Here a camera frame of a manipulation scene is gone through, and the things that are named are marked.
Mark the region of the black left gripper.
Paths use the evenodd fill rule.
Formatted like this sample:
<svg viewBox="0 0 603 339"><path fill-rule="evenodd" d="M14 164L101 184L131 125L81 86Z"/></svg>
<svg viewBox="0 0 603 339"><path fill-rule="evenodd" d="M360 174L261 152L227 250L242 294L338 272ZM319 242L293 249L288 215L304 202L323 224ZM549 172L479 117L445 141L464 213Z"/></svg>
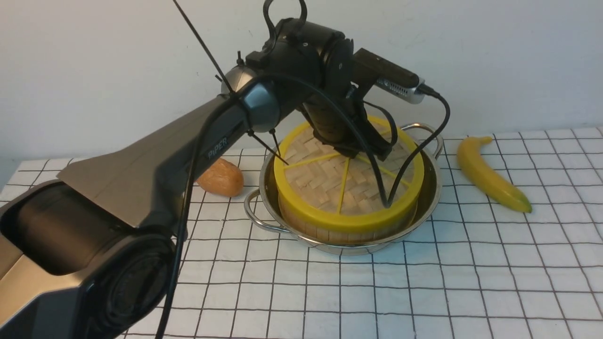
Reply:
<svg viewBox="0 0 603 339"><path fill-rule="evenodd" d="M358 94L358 89L351 87L344 98L335 98L334 101L340 104L345 116L359 129L374 156L384 161L392 151L393 143L387 141L369 121L365 101ZM304 103L301 111L314 129L314 137L321 143L333 147L336 152L350 159L364 152L344 118L320 96L313 95Z"/></svg>

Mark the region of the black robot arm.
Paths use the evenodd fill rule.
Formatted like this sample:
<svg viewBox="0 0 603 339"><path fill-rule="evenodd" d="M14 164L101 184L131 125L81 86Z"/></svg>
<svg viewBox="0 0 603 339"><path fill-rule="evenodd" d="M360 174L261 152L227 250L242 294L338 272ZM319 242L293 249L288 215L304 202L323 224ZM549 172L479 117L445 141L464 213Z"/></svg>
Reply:
<svg viewBox="0 0 603 339"><path fill-rule="evenodd" d="M283 19L211 101L1 208L1 337L116 339L173 294L195 180L247 133L302 109L345 152L389 146L360 98L382 63L342 32Z"/></svg>

